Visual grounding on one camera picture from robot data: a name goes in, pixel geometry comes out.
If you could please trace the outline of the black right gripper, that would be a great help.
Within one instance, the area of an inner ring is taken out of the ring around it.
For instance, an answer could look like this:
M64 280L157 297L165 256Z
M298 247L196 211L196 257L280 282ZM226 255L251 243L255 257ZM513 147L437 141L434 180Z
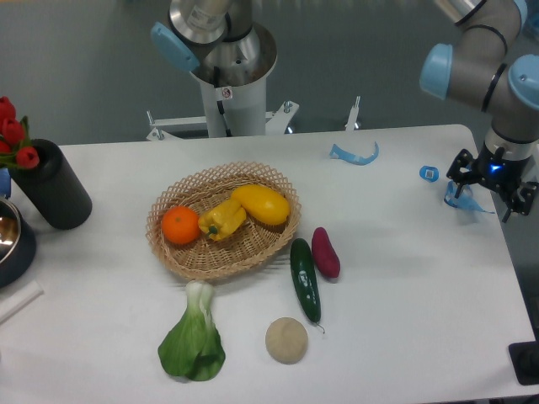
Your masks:
M502 222L513 213L528 216L538 193L538 182L524 182L524 170L531 160L537 141L514 143L504 139L485 140L478 158L462 149L451 163L446 176L456 185L458 199L466 185L478 183L501 194L506 205Z

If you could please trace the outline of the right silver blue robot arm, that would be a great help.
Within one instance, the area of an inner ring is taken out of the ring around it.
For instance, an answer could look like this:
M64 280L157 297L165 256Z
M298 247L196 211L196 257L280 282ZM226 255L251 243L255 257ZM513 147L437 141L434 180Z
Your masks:
M523 172L538 144L538 57L504 63L527 18L524 1L439 1L462 32L456 45L438 44L427 55L421 89L490 114L477 157L461 150L447 171L455 194L471 184L495 192L508 215L529 215L538 193Z

